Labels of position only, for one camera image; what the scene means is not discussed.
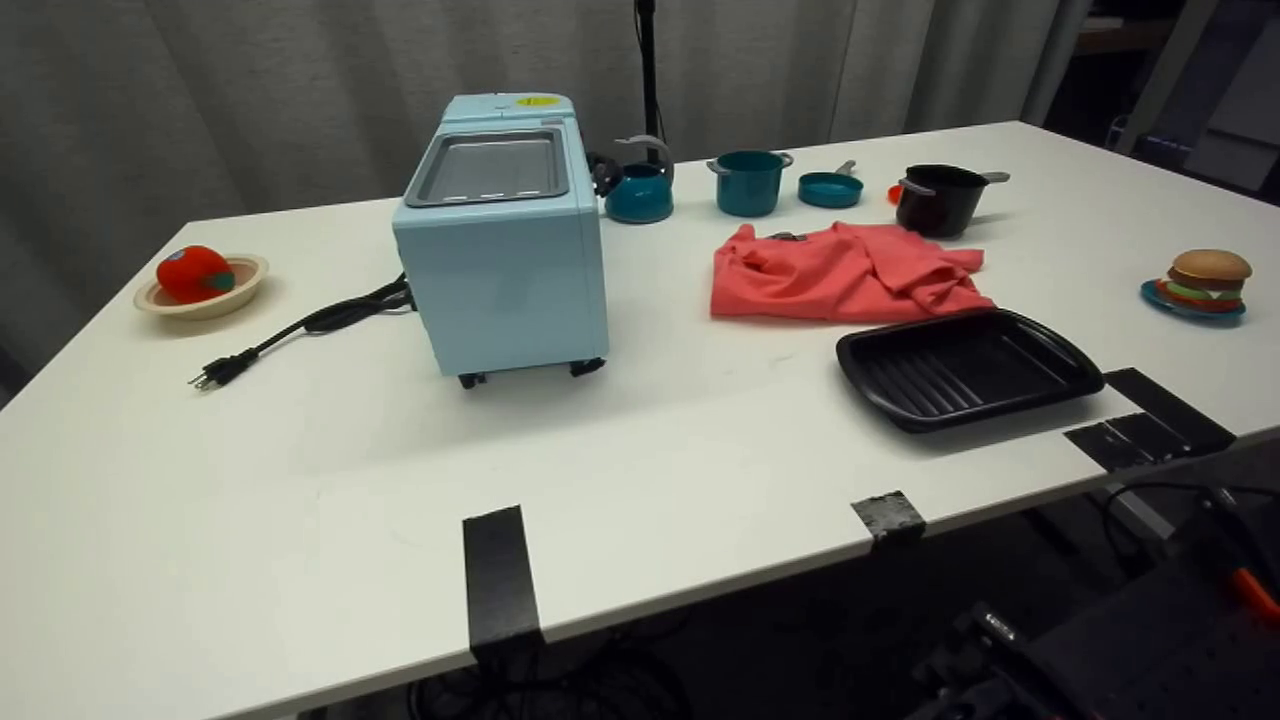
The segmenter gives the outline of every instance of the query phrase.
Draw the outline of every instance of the table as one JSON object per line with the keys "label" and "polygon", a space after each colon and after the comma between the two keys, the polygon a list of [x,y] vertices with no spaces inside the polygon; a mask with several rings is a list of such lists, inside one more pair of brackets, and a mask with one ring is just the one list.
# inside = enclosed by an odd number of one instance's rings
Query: table
{"label": "table", "polygon": [[[1004,170],[961,246],[982,288],[1234,430],[1280,426],[1280,213],[1030,124],[796,150],[762,233],[884,225],[918,160]],[[817,213],[810,170],[858,160],[870,195]],[[423,328],[297,340],[224,391],[188,376],[402,271],[391,201],[188,225],[251,253],[264,295],[216,323],[133,309],[152,266],[0,418],[0,698],[9,717],[272,717],[472,665],[460,526],[519,506],[539,634],[598,634],[874,554],[853,502],[905,492],[930,531],[1082,492],[1106,471],[1063,430],[1118,391],[936,437],[850,401],[853,328],[709,322],[738,229],[680,163],[678,217],[606,222],[614,355],[479,391],[431,369]],[[1249,323],[1210,334],[1137,301],[1196,246],[1258,266]]]}

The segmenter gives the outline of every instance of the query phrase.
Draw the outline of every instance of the pink towel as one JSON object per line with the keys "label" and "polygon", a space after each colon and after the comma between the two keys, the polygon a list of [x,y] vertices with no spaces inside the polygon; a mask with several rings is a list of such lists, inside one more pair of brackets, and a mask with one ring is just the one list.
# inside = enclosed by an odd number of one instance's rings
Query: pink towel
{"label": "pink towel", "polygon": [[805,241],[738,229],[717,248],[713,316],[895,323],[998,309],[978,293],[982,248],[941,248],[895,225],[832,225]]}

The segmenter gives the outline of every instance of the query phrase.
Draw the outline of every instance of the floor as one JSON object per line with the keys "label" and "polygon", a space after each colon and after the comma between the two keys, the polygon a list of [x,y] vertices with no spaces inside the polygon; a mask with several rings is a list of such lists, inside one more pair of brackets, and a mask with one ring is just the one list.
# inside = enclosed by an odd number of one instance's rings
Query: floor
{"label": "floor", "polygon": [[[1168,480],[1216,478],[1280,489],[1280,441],[1190,465]],[[1151,495],[1185,514],[1185,492]],[[912,667],[982,599],[1030,637],[1124,585],[1097,510],[1063,502],[930,544],[557,646],[503,674],[363,698],[318,720],[895,720],[930,699]]]}

